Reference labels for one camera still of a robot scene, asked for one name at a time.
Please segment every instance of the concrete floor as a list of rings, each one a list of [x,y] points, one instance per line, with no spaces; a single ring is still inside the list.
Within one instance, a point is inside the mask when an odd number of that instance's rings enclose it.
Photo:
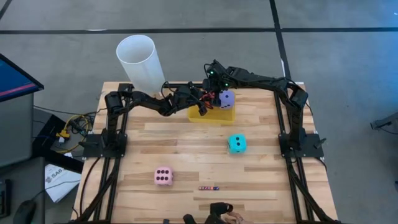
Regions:
[[[398,27],[397,1],[276,4],[282,28]],[[265,0],[12,0],[0,20],[0,30],[273,26]],[[44,84],[35,105],[84,113],[96,109],[103,82],[127,80],[115,49],[129,35],[0,35],[0,52]],[[283,75],[273,32],[148,36],[170,81],[202,80],[203,64],[214,58],[258,74]],[[398,139],[372,131],[369,122],[398,111],[398,32],[284,33],[283,38],[292,79],[306,83],[318,132],[328,139],[324,151],[340,220],[396,223]],[[58,204],[47,197],[46,223],[66,222],[75,195],[76,190]]]

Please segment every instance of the hand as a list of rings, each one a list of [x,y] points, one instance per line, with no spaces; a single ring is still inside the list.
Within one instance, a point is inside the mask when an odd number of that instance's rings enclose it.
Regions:
[[[228,212],[221,215],[221,219],[228,224],[253,224],[251,221],[246,221],[243,217],[236,212]]]

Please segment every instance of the blue die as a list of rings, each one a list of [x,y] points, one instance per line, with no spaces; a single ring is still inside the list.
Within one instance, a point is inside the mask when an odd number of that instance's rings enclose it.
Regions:
[[[246,138],[243,134],[233,134],[228,138],[230,154],[239,154],[246,151]]]

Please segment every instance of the wood plank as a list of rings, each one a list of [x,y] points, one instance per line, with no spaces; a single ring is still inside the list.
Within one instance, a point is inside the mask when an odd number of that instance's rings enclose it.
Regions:
[[[118,82],[103,86],[98,109],[105,108],[103,97],[117,90]],[[198,124],[187,119],[186,111],[170,117],[137,107],[129,113],[128,144],[121,161],[112,223],[183,223],[190,213],[203,223],[210,203],[228,202],[245,219],[255,223],[295,223],[286,164],[280,156],[279,124],[274,94],[258,89],[233,90],[236,94],[236,121],[233,125]],[[284,120],[287,113],[283,107]],[[303,124],[308,133],[315,130],[308,107]],[[106,112],[95,119],[95,132],[106,125]],[[228,153],[227,138],[242,133],[248,142],[245,154]],[[85,161],[84,180],[94,159]],[[337,218],[325,168],[319,161],[304,158],[308,188],[315,200],[332,218]],[[93,169],[83,197],[87,207],[98,190],[103,159]],[[174,171],[172,186],[154,184],[158,166]],[[219,190],[199,190],[201,186],[218,186]],[[81,185],[75,201],[78,208]],[[299,193],[302,215],[303,198]],[[104,218],[108,196],[103,203]]]

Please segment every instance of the white plastic tube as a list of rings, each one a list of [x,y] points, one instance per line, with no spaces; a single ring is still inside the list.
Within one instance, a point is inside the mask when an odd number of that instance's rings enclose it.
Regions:
[[[132,35],[122,40],[116,55],[135,90],[154,95],[165,78],[154,41],[145,35]]]

